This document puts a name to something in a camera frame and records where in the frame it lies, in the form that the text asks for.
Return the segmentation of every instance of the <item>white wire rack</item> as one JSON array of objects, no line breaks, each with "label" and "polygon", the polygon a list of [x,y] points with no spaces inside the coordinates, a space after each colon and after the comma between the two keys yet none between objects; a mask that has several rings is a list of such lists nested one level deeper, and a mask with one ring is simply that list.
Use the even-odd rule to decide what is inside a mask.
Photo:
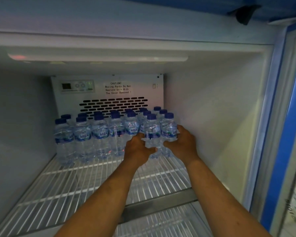
[{"label": "white wire rack", "polygon": [[191,237],[211,234],[193,206],[187,204],[118,225],[114,236]]},{"label": "white wire rack", "polygon": [[[0,236],[15,236],[65,222],[107,179],[123,157],[62,167],[55,160],[45,167],[0,225]],[[175,157],[149,159],[132,181],[126,204],[191,187],[183,164]]]}]

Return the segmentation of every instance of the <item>refrigerator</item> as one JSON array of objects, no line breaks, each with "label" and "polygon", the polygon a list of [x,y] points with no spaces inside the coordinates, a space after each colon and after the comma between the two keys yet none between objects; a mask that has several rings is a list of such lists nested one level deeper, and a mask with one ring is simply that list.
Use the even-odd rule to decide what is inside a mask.
[{"label": "refrigerator", "polygon": [[[122,161],[61,166],[56,118],[92,120],[104,111],[108,119],[110,110],[154,106],[173,112],[230,193],[272,235],[281,232],[281,202],[296,179],[296,163],[279,157],[281,136],[291,137],[284,131],[296,85],[296,24],[244,26],[121,0],[81,0],[99,4],[90,15],[75,12],[72,1],[77,9],[66,16],[40,2],[48,15],[20,12],[0,22],[0,236],[53,236]],[[212,236],[180,160],[160,156],[138,169],[115,235]]]}]

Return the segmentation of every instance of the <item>black bracket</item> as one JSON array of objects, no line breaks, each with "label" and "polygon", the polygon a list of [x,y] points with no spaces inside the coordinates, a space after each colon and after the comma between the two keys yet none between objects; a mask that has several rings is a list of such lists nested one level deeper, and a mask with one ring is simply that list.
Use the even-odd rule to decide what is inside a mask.
[{"label": "black bracket", "polygon": [[256,9],[261,8],[261,5],[250,5],[250,6],[243,6],[238,9],[235,9],[231,12],[228,12],[228,15],[235,15],[236,19],[239,23],[248,25],[253,13]]}]

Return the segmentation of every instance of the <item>vent slot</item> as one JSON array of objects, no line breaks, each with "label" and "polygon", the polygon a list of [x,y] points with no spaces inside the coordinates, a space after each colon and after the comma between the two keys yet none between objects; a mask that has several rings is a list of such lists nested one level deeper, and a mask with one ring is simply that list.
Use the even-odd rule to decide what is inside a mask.
[{"label": "vent slot", "polygon": [[148,99],[145,99],[145,97],[84,100],[83,103],[79,104],[79,107],[84,108],[81,109],[80,112],[92,114],[90,116],[93,116],[93,111],[102,111],[102,113],[105,115],[104,117],[108,118],[111,115],[108,110],[118,110],[121,113],[121,116],[123,116],[123,114],[125,114],[125,109],[131,108],[136,112],[136,114],[138,114],[139,107],[148,106],[146,103],[147,101]]}]

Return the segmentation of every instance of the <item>forearm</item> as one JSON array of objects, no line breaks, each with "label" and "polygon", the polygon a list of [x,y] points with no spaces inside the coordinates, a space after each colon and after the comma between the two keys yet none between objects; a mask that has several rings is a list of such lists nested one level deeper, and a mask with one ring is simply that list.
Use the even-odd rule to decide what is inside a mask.
[{"label": "forearm", "polygon": [[122,161],[55,236],[112,236],[136,170],[137,167],[131,162]]},{"label": "forearm", "polygon": [[199,157],[186,168],[215,237],[270,236]]}]

